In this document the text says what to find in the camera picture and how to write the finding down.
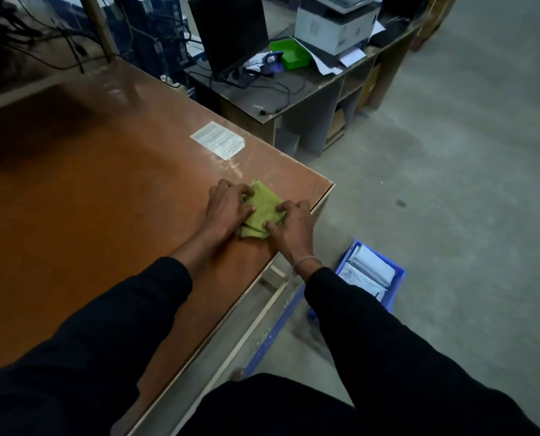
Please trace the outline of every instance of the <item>bracelet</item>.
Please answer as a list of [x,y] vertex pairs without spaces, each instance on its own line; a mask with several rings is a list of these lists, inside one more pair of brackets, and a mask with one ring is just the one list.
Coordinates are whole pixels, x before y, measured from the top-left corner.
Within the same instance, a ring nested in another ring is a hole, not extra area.
[[301,259],[296,260],[296,262],[292,265],[292,275],[296,277],[298,275],[296,273],[296,268],[300,266],[306,260],[310,260],[310,259],[318,260],[317,256],[314,256],[314,255],[306,255],[302,257]]

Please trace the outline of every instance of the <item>black pants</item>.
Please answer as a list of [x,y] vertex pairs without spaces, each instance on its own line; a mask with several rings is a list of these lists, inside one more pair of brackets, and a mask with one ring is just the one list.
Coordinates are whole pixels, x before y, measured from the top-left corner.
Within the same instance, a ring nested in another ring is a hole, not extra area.
[[359,434],[354,407],[271,374],[228,381],[201,401],[180,436],[202,434]]

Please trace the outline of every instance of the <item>person's left hand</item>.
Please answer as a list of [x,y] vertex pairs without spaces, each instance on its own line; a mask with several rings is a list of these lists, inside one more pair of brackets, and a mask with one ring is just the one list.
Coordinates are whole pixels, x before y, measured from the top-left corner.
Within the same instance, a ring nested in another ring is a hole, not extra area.
[[244,195],[253,196],[254,191],[244,183],[234,185],[226,179],[209,189],[204,229],[217,241],[227,239],[256,211],[254,206],[244,205]]

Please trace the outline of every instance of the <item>green tray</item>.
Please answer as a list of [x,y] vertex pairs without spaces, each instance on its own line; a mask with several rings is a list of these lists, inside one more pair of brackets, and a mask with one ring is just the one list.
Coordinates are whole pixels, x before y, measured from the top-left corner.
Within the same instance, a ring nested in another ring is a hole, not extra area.
[[282,63],[287,70],[306,67],[310,64],[310,53],[298,44],[293,38],[285,38],[270,43],[272,51],[283,51]]

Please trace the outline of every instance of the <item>person's right hand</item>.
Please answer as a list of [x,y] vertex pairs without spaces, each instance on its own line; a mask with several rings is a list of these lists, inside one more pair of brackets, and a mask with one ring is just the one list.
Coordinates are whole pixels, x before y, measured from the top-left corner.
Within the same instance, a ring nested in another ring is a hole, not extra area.
[[[287,200],[277,205],[276,211],[286,211],[282,225],[266,221],[265,227],[282,255],[293,266],[303,257],[314,256],[312,231],[315,220],[310,213],[308,200],[299,203]],[[305,260],[295,270],[306,280],[320,267],[322,264],[318,260]]]

